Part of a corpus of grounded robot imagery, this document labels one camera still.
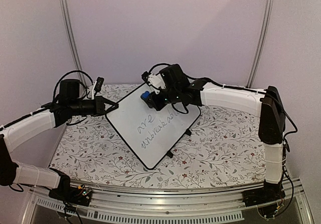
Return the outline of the blue whiteboard eraser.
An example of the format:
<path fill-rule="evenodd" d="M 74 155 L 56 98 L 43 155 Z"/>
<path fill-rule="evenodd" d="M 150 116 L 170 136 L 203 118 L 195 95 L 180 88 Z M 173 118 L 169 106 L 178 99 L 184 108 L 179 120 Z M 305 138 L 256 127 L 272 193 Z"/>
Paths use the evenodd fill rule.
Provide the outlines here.
<path fill-rule="evenodd" d="M 145 91 L 144 93 L 141 94 L 140 98 L 144 101 L 147 101 L 149 98 L 150 92 L 149 91 Z"/>

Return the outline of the white whiteboard black frame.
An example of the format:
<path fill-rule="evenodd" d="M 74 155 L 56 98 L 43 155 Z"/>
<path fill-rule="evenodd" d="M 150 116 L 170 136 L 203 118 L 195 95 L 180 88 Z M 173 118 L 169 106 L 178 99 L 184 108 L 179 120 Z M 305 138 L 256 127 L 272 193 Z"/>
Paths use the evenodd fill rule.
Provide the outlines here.
<path fill-rule="evenodd" d="M 149 108 L 140 96 L 149 90 L 144 83 L 118 102 L 107 120 L 133 154 L 148 170 L 154 169 L 201 115 L 197 106 L 181 114 L 170 104 L 161 111 Z"/>

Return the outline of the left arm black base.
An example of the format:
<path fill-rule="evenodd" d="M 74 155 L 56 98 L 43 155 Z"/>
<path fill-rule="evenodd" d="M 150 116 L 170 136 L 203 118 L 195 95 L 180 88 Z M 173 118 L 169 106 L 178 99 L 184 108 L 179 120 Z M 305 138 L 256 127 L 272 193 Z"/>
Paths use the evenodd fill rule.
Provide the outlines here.
<path fill-rule="evenodd" d="M 73 187 L 70 185 L 71 179 L 68 175 L 57 169 L 50 168 L 50 170 L 56 172 L 60 177 L 58 187 L 49 191 L 50 198 L 71 204 L 89 206 L 92 197 L 91 187 L 86 187 L 85 184 Z"/>

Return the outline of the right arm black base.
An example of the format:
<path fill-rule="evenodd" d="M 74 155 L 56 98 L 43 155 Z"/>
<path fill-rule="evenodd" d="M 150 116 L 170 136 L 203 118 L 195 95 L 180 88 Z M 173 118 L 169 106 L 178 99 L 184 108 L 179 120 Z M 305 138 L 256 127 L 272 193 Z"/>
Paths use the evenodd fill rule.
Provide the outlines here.
<path fill-rule="evenodd" d="M 283 207 L 285 192 L 282 184 L 270 184 L 266 181 L 263 186 L 242 192 L 246 207 L 256 206 L 257 211 L 264 219 L 275 218 Z"/>

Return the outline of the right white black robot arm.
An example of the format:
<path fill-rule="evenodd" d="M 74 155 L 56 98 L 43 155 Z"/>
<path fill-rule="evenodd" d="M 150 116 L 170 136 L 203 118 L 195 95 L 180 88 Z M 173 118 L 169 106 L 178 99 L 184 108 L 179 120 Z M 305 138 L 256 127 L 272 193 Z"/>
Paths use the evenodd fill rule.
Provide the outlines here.
<path fill-rule="evenodd" d="M 189 81 L 165 80 L 152 77 L 148 80 L 149 90 L 141 99 L 150 108 L 157 111 L 166 105 L 181 103 L 184 108 L 195 106 L 220 106 L 246 112 L 259 118 L 258 136 L 265 148 L 266 172 L 259 197 L 270 202 L 279 193 L 278 185 L 284 177 L 286 153 L 290 150 L 285 131 L 285 121 L 290 117 L 281 102 L 278 90 L 274 86 L 267 89 L 251 89 L 219 84 L 209 78 Z"/>

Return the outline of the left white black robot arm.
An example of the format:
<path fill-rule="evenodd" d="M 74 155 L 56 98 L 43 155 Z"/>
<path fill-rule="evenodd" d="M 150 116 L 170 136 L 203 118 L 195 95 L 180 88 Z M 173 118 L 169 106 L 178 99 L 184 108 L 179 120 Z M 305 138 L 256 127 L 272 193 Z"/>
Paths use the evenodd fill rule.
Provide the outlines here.
<path fill-rule="evenodd" d="M 73 116 L 103 116 L 118 108 L 118 103 L 102 96 L 93 99 L 74 99 L 50 102 L 35 112 L 1 127 L 1 185 L 25 184 L 54 189 L 64 201 L 70 201 L 75 193 L 65 181 L 69 177 L 49 168 L 15 162 L 10 154 L 18 146 L 33 137 L 57 128 Z"/>

